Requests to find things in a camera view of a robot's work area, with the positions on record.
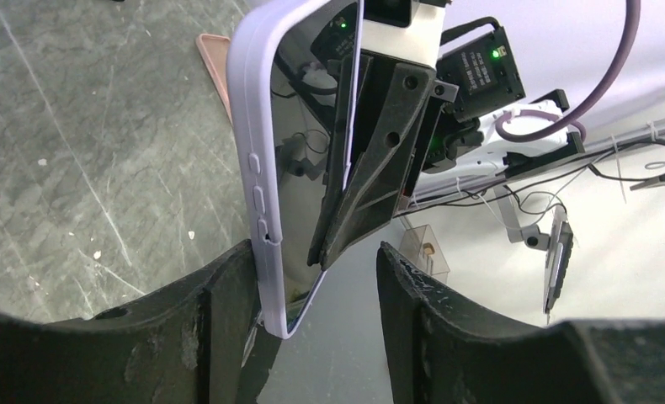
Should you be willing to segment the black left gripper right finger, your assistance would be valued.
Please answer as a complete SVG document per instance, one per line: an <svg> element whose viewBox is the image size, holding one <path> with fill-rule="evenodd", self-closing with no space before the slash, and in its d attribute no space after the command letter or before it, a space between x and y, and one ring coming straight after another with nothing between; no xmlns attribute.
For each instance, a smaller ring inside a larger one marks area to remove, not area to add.
<svg viewBox="0 0 665 404"><path fill-rule="evenodd" d="M665 403L665 320L535 327L469 300L388 243L376 279L396 403Z"/></svg>

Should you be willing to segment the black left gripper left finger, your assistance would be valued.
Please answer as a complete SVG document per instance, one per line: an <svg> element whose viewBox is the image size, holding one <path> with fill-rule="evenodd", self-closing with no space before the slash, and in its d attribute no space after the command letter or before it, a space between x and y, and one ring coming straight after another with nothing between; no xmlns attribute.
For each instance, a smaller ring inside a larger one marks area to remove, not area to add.
<svg viewBox="0 0 665 404"><path fill-rule="evenodd" d="M250 241L89 320L0 312L0 403L254 403L279 349L259 313Z"/></svg>

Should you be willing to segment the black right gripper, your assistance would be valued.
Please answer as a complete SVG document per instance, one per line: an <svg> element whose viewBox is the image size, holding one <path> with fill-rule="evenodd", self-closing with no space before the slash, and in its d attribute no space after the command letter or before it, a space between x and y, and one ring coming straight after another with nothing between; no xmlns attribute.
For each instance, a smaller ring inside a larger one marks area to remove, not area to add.
<svg viewBox="0 0 665 404"><path fill-rule="evenodd" d="M345 250L405 208L447 101L436 71L364 50L338 62L338 101L325 193L307 264L329 269Z"/></svg>

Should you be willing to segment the blue smartphone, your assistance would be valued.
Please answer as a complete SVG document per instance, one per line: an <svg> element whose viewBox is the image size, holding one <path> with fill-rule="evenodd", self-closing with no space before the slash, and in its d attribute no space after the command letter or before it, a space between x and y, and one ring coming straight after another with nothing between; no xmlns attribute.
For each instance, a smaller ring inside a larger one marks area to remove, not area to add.
<svg viewBox="0 0 665 404"><path fill-rule="evenodd" d="M274 54L271 105L285 291L293 333L321 283L307 255L325 193L323 176L338 111L338 62L359 61L361 1L328 1L289 29Z"/></svg>

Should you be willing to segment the lavender phone case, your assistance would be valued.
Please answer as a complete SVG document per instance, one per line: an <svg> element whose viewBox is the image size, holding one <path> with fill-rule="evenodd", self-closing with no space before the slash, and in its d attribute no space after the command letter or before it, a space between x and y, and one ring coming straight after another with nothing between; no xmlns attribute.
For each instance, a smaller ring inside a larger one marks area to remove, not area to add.
<svg viewBox="0 0 665 404"><path fill-rule="evenodd" d="M226 62L231 117L258 276L262 322L278 338L286 331L280 243L271 69L286 32L328 1L267 1L236 28Z"/></svg>

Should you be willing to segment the pink phone case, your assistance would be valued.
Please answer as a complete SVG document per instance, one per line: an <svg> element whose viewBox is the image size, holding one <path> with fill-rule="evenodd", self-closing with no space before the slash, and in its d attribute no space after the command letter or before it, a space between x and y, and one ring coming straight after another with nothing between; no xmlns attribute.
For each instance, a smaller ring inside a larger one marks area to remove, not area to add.
<svg viewBox="0 0 665 404"><path fill-rule="evenodd" d="M229 121L232 122L230 97L226 80L227 55L231 39L221 35L201 34L195 40L196 46L214 83Z"/></svg>

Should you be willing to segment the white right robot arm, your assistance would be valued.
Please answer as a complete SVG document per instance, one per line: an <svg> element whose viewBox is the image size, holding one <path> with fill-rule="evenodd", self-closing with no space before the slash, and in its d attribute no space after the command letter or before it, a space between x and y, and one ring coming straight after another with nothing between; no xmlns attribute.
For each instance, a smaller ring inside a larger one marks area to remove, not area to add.
<svg viewBox="0 0 665 404"><path fill-rule="evenodd" d="M584 150L584 129L572 125L545 138L511 142L497 132L519 118L556 121L568 102L560 89L532 104L504 28L492 17L447 29L448 43L485 24L492 30L445 53L434 69L364 50L353 64L353 23L334 19L311 50L333 78L355 83L362 115L355 121L353 169L345 177L343 138L332 137L326 192L307 262L329 266L350 245L409 211L440 205L431 180L473 176L514 178Z"/></svg>

